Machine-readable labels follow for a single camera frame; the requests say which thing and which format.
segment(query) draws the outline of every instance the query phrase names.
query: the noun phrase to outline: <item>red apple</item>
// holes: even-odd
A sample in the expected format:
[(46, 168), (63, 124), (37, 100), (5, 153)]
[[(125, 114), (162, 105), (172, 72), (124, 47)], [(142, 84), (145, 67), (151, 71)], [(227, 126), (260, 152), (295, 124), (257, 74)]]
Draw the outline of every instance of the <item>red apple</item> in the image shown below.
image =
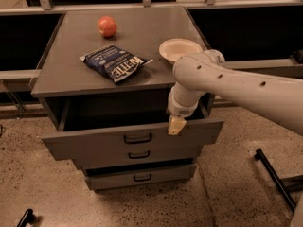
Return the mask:
[(110, 16), (103, 16), (98, 20), (98, 31), (104, 37), (112, 37), (116, 34), (116, 21)]

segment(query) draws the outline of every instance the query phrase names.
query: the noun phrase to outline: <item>floor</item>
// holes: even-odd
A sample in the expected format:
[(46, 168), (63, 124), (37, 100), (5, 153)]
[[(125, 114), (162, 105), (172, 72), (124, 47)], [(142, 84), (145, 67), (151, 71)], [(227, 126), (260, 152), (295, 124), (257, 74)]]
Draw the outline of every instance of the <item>floor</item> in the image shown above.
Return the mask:
[[(87, 189), (71, 161), (52, 158), (41, 137), (56, 129), (36, 111), (19, 118), (11, 107), (0, 109), (2, 227), (16, 226), (28, 208), (39, 227), (284, 227), (291, 222), (292, 212), (254, 156), (261, 148), (281, 178), (302, 175), (303, 138), (243, 108), (212, 110), (211, 117), (224, 120), (223, 130), (216, 144), (204, 146), (189, 181), (100, 193)], [(298, 201), (300, 192), (292, 196)]]

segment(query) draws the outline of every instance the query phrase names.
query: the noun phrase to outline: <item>white bowl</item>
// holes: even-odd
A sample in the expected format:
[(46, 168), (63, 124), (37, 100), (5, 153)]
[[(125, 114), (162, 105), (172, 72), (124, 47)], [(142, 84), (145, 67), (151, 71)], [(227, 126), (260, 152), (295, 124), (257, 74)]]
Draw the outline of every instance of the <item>white bowl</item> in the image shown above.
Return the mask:
[(203, 49), (195, 42), (185, 39), (171, 39), (161, 43), (160, 55), (174, 64), (180, 57), (202, 52)]

